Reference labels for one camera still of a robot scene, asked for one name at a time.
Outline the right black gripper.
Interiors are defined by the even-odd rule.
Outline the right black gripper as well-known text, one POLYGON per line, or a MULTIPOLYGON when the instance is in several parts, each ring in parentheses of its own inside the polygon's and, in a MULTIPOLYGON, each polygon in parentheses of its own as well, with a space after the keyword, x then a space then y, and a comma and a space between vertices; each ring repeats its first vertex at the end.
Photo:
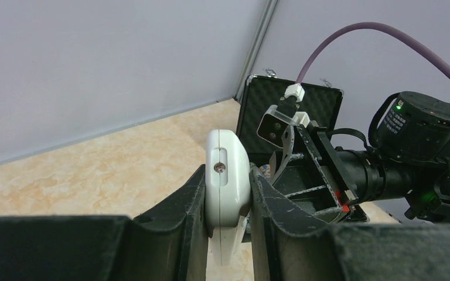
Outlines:
POLYGON ((326 129, 288 125, 281 135, 282 150, 258 157, 258 167, 272 186, 308 214, 337 223, 359 196, 356 182, 326 129))

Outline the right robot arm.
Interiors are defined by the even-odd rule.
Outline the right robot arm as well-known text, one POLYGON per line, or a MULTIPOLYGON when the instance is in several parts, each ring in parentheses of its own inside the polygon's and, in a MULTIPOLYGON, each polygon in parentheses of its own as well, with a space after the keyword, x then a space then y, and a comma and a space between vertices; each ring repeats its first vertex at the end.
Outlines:
POLYGON ((287 199, 335 223, 363 221, 362 203, 403 198, 406 218, 450 223, 450 103, 392 94, 368 133, 304 122, 293 104, 272 106, 257 129, 278 148, 270 182, 287 199))

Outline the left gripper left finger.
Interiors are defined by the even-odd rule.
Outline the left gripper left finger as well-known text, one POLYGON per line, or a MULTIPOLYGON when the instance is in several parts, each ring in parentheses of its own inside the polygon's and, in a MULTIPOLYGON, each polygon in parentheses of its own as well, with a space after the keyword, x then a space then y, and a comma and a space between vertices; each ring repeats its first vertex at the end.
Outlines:
POLYGON ((0 217, 0 280, 205 280, 204 174, 134 218, 0 217))

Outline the white remote control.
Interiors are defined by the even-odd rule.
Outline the white remote control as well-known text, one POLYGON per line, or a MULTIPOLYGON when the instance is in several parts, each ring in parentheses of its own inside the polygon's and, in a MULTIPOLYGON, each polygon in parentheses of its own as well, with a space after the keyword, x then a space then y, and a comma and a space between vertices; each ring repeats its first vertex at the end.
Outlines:
POLYGON ((204 217, 214 261, 228 266, 238 250, 250 212, 250 161, 230 130, 209 132, 206 142, 204 217))

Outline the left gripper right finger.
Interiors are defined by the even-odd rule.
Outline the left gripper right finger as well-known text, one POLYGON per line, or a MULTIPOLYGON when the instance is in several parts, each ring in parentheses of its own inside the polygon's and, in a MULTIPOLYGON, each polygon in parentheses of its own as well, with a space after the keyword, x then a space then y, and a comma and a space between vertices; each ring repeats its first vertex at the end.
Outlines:
POLYGON ((450 224, 328 224, 249 178, 255 280, 450 280, 450 224))

